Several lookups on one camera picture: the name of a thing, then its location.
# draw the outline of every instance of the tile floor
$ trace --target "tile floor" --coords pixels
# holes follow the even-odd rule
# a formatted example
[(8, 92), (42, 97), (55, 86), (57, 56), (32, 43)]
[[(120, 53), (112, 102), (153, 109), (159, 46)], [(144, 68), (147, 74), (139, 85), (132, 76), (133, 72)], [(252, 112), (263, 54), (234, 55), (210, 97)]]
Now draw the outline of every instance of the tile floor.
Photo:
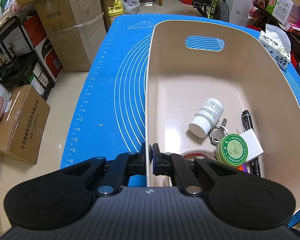
[[(181, 3), (180, 0), (163, 0), (162, 6), (159, 6), (158, 1), (152, 2), (140, 0), (140, 13), (200, 16), (196, 9)], [(31, 165), (4, 157), (0, 183), (1, 205), (6, 193), (15, 185), (59, 169), (72, 115), (87, 74), (87, 72), (63, 72), (52, 89), (47, 100), (51, 110), (44, 129), (37, 164)], [(5, 213), (1, 217), (5, 232), (11, 226)]]

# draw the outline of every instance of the white pill bottle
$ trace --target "white pill bottle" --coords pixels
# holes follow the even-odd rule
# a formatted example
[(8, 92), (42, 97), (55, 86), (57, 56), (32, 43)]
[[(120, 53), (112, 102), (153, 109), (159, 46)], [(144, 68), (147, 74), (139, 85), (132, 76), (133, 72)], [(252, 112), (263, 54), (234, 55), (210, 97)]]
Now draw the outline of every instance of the white pill bottle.
[(189, 130), (197, 137), (205, 138), (223, 113), (223, 105), (215, 98), (208, 98), (195, 113)]

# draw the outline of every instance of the key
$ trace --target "key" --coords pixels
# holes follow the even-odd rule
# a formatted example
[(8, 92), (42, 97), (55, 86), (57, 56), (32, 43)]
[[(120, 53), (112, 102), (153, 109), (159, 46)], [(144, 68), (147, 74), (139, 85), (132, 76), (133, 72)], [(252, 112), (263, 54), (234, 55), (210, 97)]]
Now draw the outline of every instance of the key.
[(219, 127), (219, 129), (215, 130), (211, 134), (210, 139), (214, 145), (217, 145), (222, 140), (222, 138), (227, 135), (227, 131), (223, 128), (226, 126), (226, 123), (227, 123), (227, 119), (224, 118), (222, 120), (221, 126), (217, 126), (217, 127)]

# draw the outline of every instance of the white bottle cap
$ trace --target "white bottle cap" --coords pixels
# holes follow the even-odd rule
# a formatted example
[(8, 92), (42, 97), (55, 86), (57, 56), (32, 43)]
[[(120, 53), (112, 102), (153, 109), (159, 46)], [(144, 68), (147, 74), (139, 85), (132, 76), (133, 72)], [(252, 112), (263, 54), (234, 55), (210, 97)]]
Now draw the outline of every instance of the white bottle cap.
[(189, 124), (189, 130), (197, 137), (205, 138), (211, 130), (211, 125), (207, 119), (195, 116)]

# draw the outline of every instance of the beige basket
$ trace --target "beige basket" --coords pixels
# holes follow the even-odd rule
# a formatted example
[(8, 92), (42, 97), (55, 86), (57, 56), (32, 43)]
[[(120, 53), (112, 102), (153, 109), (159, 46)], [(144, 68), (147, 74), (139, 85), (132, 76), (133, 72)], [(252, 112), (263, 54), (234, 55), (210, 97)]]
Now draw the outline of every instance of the beige basket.
[[(190, 49), (191, 35), (214, 37), (221, 51)], [(146, 144), (159, 143), (161, 152), (181, 154), (192, 149), (215, 151), (208, 137), (188, 130), (207, 98), (224, 106), (219, 120), (227, 129), (243, 131), (241, 114), (252, 115), (263, 147), (262, 177), (287, 187), (300, 208), (300, 107), (281, 70), (261, 43), (231, 27), (197, 21), (171, 20), (153, 31), (146, 80)], [(152, 175), (147, 158), (147, 186), (163, 186)]]

